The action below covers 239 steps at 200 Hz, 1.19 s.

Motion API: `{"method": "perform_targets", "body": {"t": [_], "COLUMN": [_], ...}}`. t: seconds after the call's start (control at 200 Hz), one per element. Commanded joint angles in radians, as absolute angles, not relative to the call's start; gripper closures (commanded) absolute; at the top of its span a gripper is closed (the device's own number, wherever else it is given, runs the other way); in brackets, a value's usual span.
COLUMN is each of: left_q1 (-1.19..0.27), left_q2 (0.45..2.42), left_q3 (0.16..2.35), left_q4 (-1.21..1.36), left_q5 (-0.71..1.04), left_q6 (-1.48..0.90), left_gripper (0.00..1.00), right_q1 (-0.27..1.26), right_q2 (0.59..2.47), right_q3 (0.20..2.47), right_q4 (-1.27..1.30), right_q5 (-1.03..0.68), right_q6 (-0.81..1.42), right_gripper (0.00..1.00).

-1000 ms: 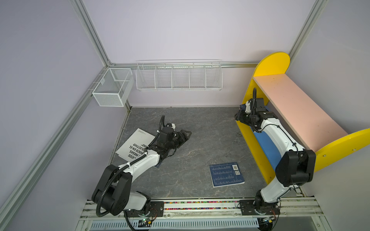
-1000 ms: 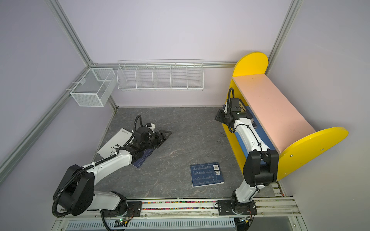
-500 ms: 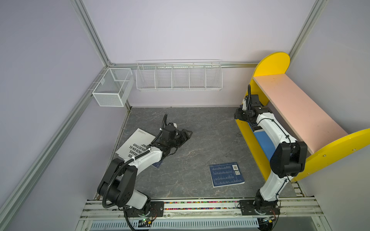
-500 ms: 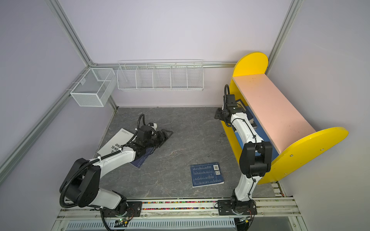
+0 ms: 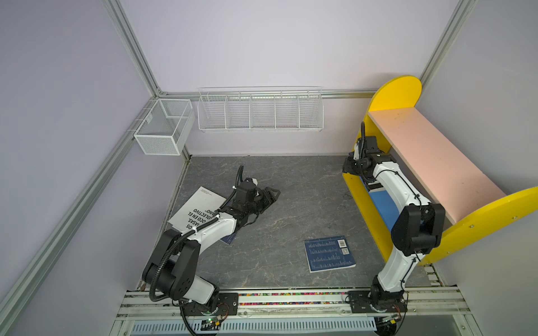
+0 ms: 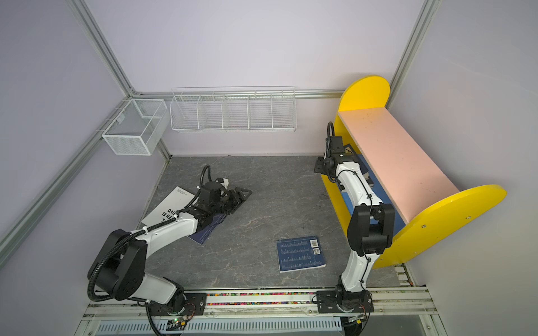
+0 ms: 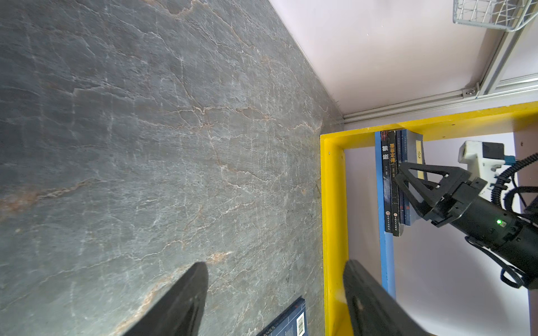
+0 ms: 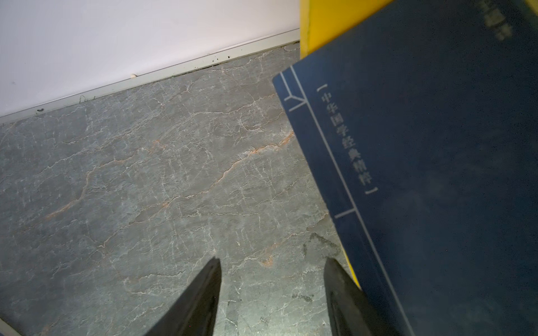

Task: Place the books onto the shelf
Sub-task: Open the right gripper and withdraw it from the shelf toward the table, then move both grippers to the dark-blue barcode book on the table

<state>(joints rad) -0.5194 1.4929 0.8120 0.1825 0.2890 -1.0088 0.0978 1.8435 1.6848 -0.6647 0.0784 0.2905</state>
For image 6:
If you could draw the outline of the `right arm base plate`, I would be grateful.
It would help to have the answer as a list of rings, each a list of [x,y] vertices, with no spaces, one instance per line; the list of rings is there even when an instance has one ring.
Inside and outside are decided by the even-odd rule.
[[[369,291],[337,292],[317,291],[313,297],[321,314],[371,313],[374,311],[373,298]]]

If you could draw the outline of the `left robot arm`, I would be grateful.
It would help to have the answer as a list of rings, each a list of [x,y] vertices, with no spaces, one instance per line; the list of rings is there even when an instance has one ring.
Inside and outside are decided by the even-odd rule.
[[[228,179],[211,177],[204,166],[195,195],[172,207],[159,223],[139,230],[111,232],[88,270],[87,296],[93,302],[132,300],[162,305],[177,313],[186,305],[184,287],[146,271],[149,256],[183,237],[220,223],[252,195],[245,188],[228,187]]]

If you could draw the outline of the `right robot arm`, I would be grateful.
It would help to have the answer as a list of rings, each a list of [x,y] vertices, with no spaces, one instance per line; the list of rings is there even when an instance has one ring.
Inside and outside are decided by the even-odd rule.
[[[395,208],[374,193],[365,177],[367,167],[354,148],[343,143],[332,122],[326,128],[325,153],[317,158],[314,172],[326,177],[338,192],[344,192],[352,205],[345,229],[351,252],[336,292],[346,300],[365,296],[374,263],[392,245]]]

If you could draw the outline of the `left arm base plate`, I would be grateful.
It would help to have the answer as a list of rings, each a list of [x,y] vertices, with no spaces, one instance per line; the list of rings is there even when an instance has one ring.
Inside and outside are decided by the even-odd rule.
[[[204,314],[206,302],[206,293],[183,293],[165,305],[151,302],[149,312],[151,316],[200,316]]]

